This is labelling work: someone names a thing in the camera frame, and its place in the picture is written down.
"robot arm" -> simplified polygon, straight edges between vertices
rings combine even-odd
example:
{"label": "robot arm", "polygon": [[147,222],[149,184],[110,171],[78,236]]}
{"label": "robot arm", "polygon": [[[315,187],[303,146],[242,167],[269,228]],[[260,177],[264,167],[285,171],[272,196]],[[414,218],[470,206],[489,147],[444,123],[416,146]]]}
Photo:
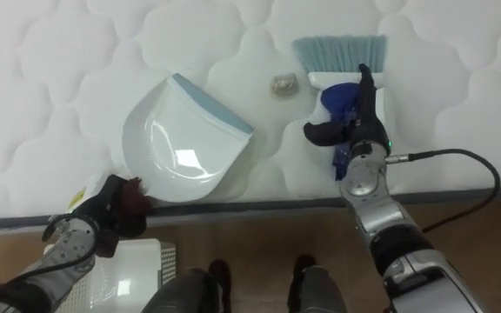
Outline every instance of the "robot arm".
{"label": "robot arm", "polygon": [[72,286],[92,270],[95,256],[112,257],[119,236],[142,234],[150,203],[138,184],[106,177],[93,186],[94,196],[54,218],[43,240],[57,231],[56,244],[22,274],[0,284],[0,312],[56,311]]}
{"label": "robot arm", "polygon": [[401,160],[406,156],[388,156],[390,146],[384,126],[374,113],[371,73],[364,65],[360,70],[359,119],[347,134],[351,162],[340,188],[383,278],[391,311],[489,312],[445,256],[434,250],[404,207],[389,195],[386,163],[406,161]]}

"shoe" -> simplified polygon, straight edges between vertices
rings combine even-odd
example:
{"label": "shoe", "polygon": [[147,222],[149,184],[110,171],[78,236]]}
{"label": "shoe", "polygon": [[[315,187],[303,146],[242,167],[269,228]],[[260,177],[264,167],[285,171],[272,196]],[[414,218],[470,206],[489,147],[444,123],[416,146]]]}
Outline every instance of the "shoe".
{"label": "shoe", "polygon": [[214,260],[208,267],[208,274],[222,287],[223,313],[231,313],[231,273],[224,260]]}
{"label": "shoe", "polygon": [[317,264],[314,257],[301,255],[295,261],[293,266],[293,280],[287,296],[287,307],[289,313],[298,313],[301,310],[301,287],[303,286],[304,270]]}

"light blue bristles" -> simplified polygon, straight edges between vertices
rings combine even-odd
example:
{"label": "light blue bristles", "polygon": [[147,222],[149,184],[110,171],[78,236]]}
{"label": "light blue bristles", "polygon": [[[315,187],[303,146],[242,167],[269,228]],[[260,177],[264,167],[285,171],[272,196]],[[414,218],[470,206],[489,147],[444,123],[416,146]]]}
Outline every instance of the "light blue bristles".
{"label": "light blue bristles", "polygon": [[305,37],[293,49],[307,72],[358,72],[365,63],[373,73],[384,70],[386,36]]}

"mattress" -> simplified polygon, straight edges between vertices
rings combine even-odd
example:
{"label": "mattress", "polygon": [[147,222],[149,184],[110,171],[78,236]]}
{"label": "mattress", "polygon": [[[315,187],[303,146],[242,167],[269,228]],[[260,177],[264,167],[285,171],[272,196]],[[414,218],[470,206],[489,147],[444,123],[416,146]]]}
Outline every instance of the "mattress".
{"label": "mattress", "polygon": [[[90,176],[128,174],[124,119],[176,72],[255,130],[200,202],[339,196],[331,149],[303,136],[325,112],[291,42],[376,34],[389,38],[394,152],[464,148],[501,174],[501,0],[0,0],[0,218],[63,212]],[[299,92],[273,96],[288,73]],[[461,156],[388,179],[393,194],[492,184]]]}

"light blue dustpan edge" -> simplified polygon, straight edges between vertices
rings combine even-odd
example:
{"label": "light blue dustpan edge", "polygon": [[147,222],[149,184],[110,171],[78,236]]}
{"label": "light blue dustpan edge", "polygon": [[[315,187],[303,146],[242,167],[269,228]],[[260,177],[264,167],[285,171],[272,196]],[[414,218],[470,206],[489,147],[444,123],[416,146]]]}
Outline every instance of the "light blue dustpan edge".
{"label": "light blue dustpan edge", "polygon": [[252,134],[252,127],[247,124],[241,117],[238,117],[229,109],[224,107],[223,104],[216,99],[205,93],[198,88],[194,83],[185,78],[181,74],[173,74],[172,78],[183,88],[187,94],[198,104],[200,107],[208,111],[214,117],[217,117],[224,123],[227,123],[245,134]]}

